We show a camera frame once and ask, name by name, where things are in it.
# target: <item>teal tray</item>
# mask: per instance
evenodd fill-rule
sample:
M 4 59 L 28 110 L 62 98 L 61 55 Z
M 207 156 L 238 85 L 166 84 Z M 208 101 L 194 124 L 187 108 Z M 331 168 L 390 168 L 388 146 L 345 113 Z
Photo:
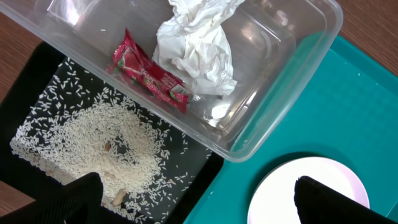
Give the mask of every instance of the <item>teal tray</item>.
M 398 78 L 342 37 L 255 155 L 240 164 L 225 162 L 185 223 L 246 223 L 263 177 L 305 156 L 329 157 L 352 169 L 375 212 L 386 216 L 396 204 Z

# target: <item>white tissue paper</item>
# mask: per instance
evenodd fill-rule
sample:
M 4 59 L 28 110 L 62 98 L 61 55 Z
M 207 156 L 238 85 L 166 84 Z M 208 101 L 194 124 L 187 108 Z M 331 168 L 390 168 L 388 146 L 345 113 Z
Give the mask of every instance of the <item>white tissue paper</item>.
M 169 0 L 174 16 L 157 31 L 153 60 L 181 78 L 195 94 L 231 94 L 236 81 L 221 23 L 243 1 Z

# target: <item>plastic bin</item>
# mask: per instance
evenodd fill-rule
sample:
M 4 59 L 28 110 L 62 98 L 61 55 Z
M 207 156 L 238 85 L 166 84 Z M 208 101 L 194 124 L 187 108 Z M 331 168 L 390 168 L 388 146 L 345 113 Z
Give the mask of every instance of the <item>plastic bin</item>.
M 227 97 L 204 96 L 182 114 L 141 87 L 129 87 L 120 75 L 105 72 L 126 27 L 152 55 L 157 29 L 172 17 L 167 1 L 0 0 L 0 10 L 233 162 L 248 159 L 270 135 L 311 79 L 343 23 L 334 0 L 246 0 L 222 24 L 238 81 L 235 91 Z M 307 41 L 300 57 L 294 57 L 296 46 L 310 35 L 316 38 Z

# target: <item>red snack wrapper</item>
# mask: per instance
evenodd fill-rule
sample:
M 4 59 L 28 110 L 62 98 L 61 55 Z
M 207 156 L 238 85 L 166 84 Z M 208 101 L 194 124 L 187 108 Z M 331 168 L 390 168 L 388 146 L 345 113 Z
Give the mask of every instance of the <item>red snack wrapper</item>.
M 181 79 L 152 61 L 135 43 L 127 29 L 124 40 L 113 54 L 113 62 L 125 76 L 144 85 L 156 97 L 183 113 L 187 111 L 189 95 Z

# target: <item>brown wooden surface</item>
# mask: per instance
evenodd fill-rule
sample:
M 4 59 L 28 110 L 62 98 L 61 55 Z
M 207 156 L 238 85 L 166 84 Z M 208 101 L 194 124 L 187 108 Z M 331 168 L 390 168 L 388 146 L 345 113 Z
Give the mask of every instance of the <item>brown wooden surface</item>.
M 337 0 L 344 11 L 340 32 L 374 60 L 398 75 L 398 0 Z M 0 101 L 24 67 L 40 39 L 0 13 Z M 3 207 L 19 208 L 31 198 L 10 194 L 15 204 L 4 204 L 0 182 L 0 215 Z
M 0 217 L 18 210 L 34 199 L 0 181 Z
M 41 40 L 0 13 L 0 102 Z

